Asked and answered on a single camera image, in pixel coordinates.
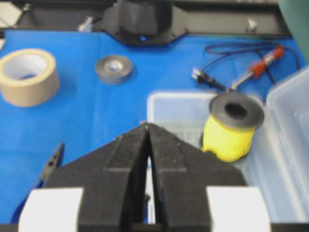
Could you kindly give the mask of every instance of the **masking tape roll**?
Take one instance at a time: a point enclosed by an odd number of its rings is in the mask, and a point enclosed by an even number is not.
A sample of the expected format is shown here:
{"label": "masking tape roll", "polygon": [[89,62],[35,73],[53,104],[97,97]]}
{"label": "masking tape roll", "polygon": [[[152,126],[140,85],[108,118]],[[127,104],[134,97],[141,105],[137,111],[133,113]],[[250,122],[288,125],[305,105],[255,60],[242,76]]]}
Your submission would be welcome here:
{"label": "masking tape roll", "polygon": [[59,89],[55,58],[40,49],[12,52],[0,60],[0,89],[15,106],[30,107],[54,96]]}

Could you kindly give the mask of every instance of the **gray tape roll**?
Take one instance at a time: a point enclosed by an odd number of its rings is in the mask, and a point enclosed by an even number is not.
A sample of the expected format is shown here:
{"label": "gray tape roll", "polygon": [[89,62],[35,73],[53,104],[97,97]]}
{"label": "gray tape roll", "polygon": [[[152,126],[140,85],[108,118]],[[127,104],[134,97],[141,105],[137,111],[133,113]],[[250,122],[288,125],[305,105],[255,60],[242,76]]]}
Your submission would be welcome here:
{"label": "gray tape roll", "polygon": [[111,55],[97,62],[96,72],[102,82],[115,85],[127,80],[132,67],[132,62],[128,58]]}
{"label": "gray tape roll", "polygon": [[35,106],[59,89],[55,58],[39,49],[23,49],[0,60],[0,89],[3,98],[21,107]]}

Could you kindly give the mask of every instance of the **blue mat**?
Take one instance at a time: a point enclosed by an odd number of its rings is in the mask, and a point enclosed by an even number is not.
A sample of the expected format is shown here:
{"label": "blue mat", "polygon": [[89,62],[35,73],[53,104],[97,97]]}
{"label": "blue mat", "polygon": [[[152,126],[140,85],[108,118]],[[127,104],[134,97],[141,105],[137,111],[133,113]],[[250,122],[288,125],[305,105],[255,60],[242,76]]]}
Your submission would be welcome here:
{"label": "blue mat", "polygon": [[[201,91],[190,73],[216,56],[206,45],[248,41],[235,37],[186,36],[164,47],[126,47],[103,33],[9,31],[0,57],[23,48],[41,48],[57,61],[61,87],[50,101],[32,108],[11,106],[0,98],[0,223],[10,218],[54,152],[65,142],[64,163],[112,141],[146,120],[147,96],[154,91]],[[299,50],[293,40],[280,43]],[[118,86],[101,83],[94,66],[110,54],[127,56],[134,65],[131,79]],[[244,74],[257,54],[236,55],[209,69],[229,86]],[[277,80],[296,71],[288,53],[271,67]],[[263,75],[241,87],[263,98],[272,87]]]}

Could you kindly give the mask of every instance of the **yellow thread spool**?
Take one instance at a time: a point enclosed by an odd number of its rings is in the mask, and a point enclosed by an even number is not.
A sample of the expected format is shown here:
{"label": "yellow thread spool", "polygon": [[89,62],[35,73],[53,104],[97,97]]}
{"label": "yellow thread spool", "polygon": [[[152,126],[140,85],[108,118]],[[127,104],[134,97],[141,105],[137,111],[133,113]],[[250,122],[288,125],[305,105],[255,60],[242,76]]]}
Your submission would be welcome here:
{"label": "yellow thread spool", "polygon": [[245,156],[255,128],[264,120],[263,109],[240,93],[221,94],[211,100],[203,137],[203,151],[211,151],[225,162]]}

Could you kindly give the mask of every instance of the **screwdriver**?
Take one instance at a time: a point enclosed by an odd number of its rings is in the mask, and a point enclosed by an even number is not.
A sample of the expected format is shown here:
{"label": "screwdriver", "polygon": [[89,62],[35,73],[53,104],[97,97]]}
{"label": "screwdriver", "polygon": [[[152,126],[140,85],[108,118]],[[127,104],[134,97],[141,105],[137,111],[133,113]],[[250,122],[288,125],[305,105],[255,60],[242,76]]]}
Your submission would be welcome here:
{"label": "screwdriver", "polygon": [[249,71],[246,75],[244,75],[240,80],[234,83],[229,91],[235,91],[242,83],[249,80],[250,78],[257,79],[261,76],[261,74],[266,70],[266,68],[280,59],[284,54],[284,48],[282,46],[278,46],[275,50],[267,53],[263,56],[263,59],[249,68]]}

